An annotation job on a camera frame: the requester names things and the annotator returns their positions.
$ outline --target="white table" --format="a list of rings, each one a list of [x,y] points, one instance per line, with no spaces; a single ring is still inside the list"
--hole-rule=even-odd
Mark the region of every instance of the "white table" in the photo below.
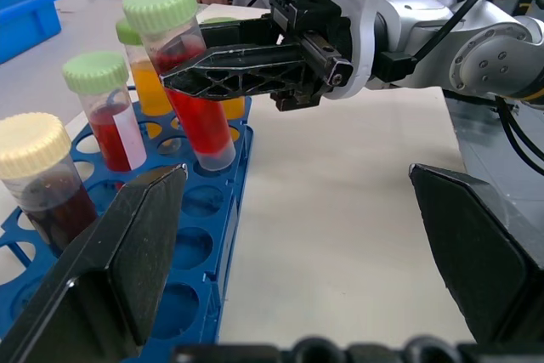
[[[48,111],[75,135],[85,119],[60,67],[83,51],[122,51],[114,28],[122,11],[120,0],[58,6],[63,31],[0,65],[0,117]],[[261,13],[215,5],[200,18]],[[318,334],[341,345],[399,346],[418,333],[472,338],[434,265],[408,179],[413,162],[463,170],[438,88],[363,90],[285,113],[262,96],[249,123],[255,140],[222,342],[287,347]],[[0,219],[13,208],[2,186]],[[16,264],[0,251],[0,282]]]

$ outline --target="red liquid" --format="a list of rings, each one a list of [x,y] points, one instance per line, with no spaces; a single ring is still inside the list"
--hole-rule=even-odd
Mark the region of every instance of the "red liquid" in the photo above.
[[[25,214],[57,257],[98,217],[83,184],[66,201],[48,208],[48,201],[55,202],[56,197],[64,195],[63,189],[73,187],[74,183],[77,182],[72,177],[49,183],[38,180],[23,191],[23,201],[38,202],[40,207],[46,208],[25,210]]]
[[[124,104],[104,105],[98,108],[89,118],[89,124],[99,143],[105,165],[114,172],[128,172],[130,163],[121,142],[121,136],[113,116],[127,109]]]
[[[164,49],[153,59],[153,65],[159,74],[196,57],[205,50],[202,47],[188,47],[181,42],[170,47],[165,46]],[[219,102],[188,97],[172,89],[166,88],[166,91],[193,149],[208,155],[221,152],[230,142],[230,131],[223,106]]]

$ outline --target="robotic arm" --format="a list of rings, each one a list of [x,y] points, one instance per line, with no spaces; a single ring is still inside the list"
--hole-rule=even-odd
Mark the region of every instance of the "robotic arm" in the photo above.
[[[208,50],[163,76],[205,99],[270,94],[280,111],[347,98],[375,77],[544,106],[544,24],[493,3],[270,0],[260,19],[202,26]]]

